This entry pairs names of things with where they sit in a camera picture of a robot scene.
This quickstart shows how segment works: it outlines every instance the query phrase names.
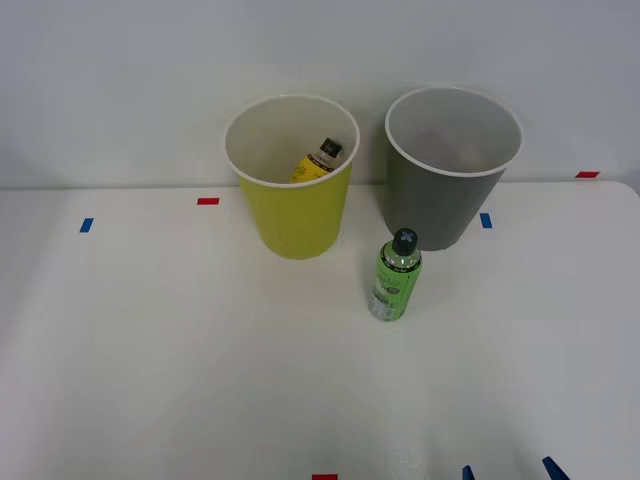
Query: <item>bottle in cup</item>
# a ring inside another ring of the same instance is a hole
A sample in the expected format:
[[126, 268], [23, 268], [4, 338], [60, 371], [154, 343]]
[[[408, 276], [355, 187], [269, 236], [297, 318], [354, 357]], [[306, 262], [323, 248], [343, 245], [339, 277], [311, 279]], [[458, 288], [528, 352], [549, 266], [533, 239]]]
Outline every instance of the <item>bottle in cup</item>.
[[308, 182], [333, 172], [342, 163], [338, 158], [340, 150], [342, 150], [340, 144], [327, 138], [320, 150], [309, 153], [300, 161], [291, 175], [290, 183]]
[[369, 297], [371, 314], [385, 322], [399, 319], [407, 309], [418, 275], [422, 255], [416, 248], [418, 234], [401, 228], [378, 255], [376, 276]]

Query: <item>black bottle cap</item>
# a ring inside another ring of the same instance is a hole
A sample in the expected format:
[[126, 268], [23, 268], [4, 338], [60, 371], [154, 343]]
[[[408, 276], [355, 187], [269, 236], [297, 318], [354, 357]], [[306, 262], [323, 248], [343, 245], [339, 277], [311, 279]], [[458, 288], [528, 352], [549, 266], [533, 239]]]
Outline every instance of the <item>black bottle cap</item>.
[[324, 153], [326, 153], [330, 157], [336, 158], [340, 153], [340, 150], [342, 150], [342, 145], [334, 142], [330, 138], [327, 138], [322, 144], [322, 146], [320, 147], [320, 150], [322, 150]]
[[393, 251], [403, 257], [411, 255], [418, 245], [418, 234], [410, 228], [401, 228], [393, 237]]

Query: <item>red tape marker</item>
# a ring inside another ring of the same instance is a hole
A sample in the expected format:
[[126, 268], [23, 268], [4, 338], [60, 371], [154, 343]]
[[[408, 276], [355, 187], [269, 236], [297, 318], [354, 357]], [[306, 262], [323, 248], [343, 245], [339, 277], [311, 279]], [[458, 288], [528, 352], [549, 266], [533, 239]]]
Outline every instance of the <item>red tape marker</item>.
[[600, 172], [578, 172], [576, 178], [596, 178]]
[[217, 197], [202, 197], [198, 199], [198, 205], [217, 205], [220, 203], [220, 199]]

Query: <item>white table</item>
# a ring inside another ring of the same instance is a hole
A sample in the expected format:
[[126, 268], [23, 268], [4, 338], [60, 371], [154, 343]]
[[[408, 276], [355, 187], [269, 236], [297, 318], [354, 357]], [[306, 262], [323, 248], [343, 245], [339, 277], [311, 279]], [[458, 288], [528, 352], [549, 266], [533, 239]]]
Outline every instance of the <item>white table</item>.
[[0, 192], [2, 480], [637, 477], [638, 196], [498, 185], [392, 324], [376, 202], [288, 261], [235, 188]]

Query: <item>spray can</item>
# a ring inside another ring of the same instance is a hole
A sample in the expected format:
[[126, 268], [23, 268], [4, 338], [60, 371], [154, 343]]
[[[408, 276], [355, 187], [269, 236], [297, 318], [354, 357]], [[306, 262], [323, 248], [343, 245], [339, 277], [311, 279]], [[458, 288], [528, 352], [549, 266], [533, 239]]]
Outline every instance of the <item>spray can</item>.
[[399, 319], [407, 309], [411, 292], [422, 268], [416, 248], [418, 234], [401, 228], [380, 249], [376, 277], [369, 297], [371, 314], [385, 322]]

